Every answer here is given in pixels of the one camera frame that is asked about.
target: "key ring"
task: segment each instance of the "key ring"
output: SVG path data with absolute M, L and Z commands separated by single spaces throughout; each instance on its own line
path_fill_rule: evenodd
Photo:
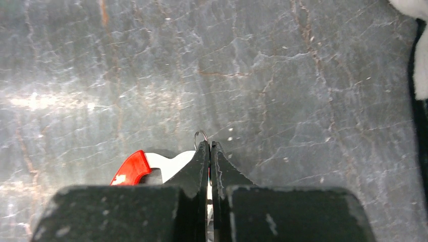
M 210 144 L 209 144 L 208 136 L 206 135 L 205 131 L 203 131 L 203 130 L 198 130 L 198 131 L 196 131 L 196 133 L 195 133 L 195 137 L 194 137 L 194 141 L 195 141 L 195 150 L 197 149 L 197 147 L 196 147 L 196 136 L 198 136 L 198 135 L 199 135 L 199 133 L 201 133 L 201 134 L 203 135 L 203 139 L 204 139 L 205 141 L 207 141 L 207 142 L 208 142 L 208 145 L 210 145 Z

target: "marble surface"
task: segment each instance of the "marble surface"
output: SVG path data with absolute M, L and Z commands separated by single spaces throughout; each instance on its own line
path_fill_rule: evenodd
M 99 1 L 0 0 L 1 241 L 57 189 L 198 129 L 258 185 L 347 187 L 378 241 L 426 241 L 413 19 L 387 0 Z

